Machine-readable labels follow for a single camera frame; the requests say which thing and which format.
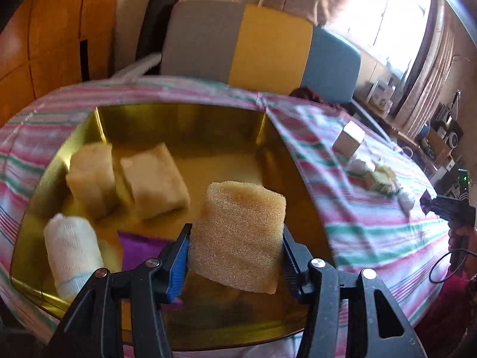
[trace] white cube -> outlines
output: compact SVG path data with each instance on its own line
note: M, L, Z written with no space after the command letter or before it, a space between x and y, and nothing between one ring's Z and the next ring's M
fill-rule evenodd
M353 121L347 123L333 144L333 151L341 153L348 160L358 150L366 132Z

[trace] metal screw head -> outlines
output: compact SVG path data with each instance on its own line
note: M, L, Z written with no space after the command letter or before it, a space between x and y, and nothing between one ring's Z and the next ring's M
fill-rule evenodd
M150 268L155 268L159 266L159 264L161 264L161 262L157 258L149 258L146 260L146 265Z
M326 265L326 262L321 258L314 258L310 261L315 268L323 268Z
M363 276L368 280L372 280L376 277L376 272L373 269L364 269Z
M99 268L95 271L95 277L101 279L102 277L108 274L108 270L106 268Z

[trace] window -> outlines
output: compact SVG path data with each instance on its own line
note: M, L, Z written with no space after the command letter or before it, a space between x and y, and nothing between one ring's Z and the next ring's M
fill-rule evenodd
M430 1L351 0L329 30L404 72L421 45Z

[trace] hand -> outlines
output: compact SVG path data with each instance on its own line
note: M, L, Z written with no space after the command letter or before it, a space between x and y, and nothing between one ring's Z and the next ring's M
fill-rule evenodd
M477 229L471 226L461 226L460 222L449 221L449 251L457 249L459 237L468 236L470 251L477 253ZM477 257L469 255L466 258L464 270L468 278L477 274Z

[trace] tablecloth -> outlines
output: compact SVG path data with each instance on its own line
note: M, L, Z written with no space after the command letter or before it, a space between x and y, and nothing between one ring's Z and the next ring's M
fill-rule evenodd
M418 205L409 219L396 197L366 191L363 179L347 170L332 151L351 119L307 100L247 92L222 83L179 77L110 79L61 88L35 100L0 129L0 295L13 314L47 342L57 320L11 286L10 261L20 223L40 177L69 134L99 105L141 102L195 102L266 112L287 145L324 224L335 265L344 271L373 268L399 302L411 324L439 292L428 281L433 263L447 251L447 225ZM425 189L435 195L419 167L392 143L366 130L360 154L383 157L416 200ZM444 276L448 265L437 274ZM340 311L336 355L344 356L347 307ZM300 335L256 347L177 353L189 356L294 357ZM132 349L125 348L126 355Z

